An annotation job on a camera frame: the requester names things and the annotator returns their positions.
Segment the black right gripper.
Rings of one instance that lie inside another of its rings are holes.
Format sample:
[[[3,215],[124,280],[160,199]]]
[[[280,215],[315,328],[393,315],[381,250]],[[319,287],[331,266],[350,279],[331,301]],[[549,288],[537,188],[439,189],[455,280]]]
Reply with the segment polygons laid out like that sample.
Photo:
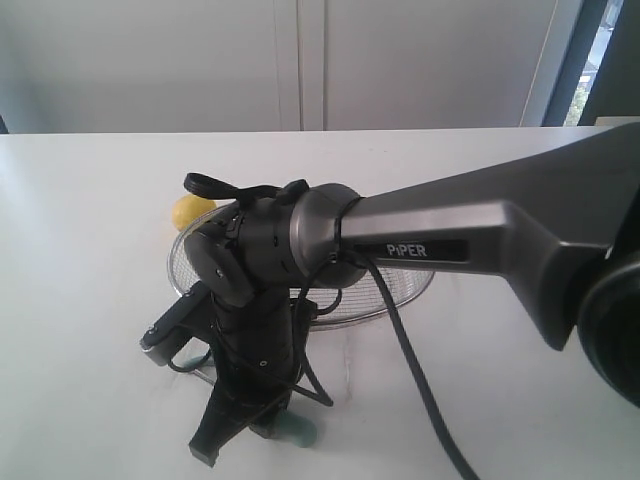
[[[258,292],[241,307],[215,293],[210,298],[217,379],[188,446],[194,458],[213,467],[221,449],[248,426],[261,438],[277,439],[290,393],[316,400],[318,389],[298,385],[306,372],[302,351],[314,303],[293,300],[290,290],[280,287]],[[280,395],[256,419],[260,400]]]

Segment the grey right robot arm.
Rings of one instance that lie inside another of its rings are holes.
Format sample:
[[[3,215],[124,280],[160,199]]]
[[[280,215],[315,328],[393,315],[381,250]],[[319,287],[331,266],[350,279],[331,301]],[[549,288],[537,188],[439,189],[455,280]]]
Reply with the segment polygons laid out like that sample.
[[[190,173],[225,206],[185,241],[218,378],[189,447],[205,464],[242,430],[269,435],[301,378],[308,293],[385,267],[504,278],[553,349],[577,333],[591,365],[639,401],[639,127],[376,196],[342,184],[238,188]]]

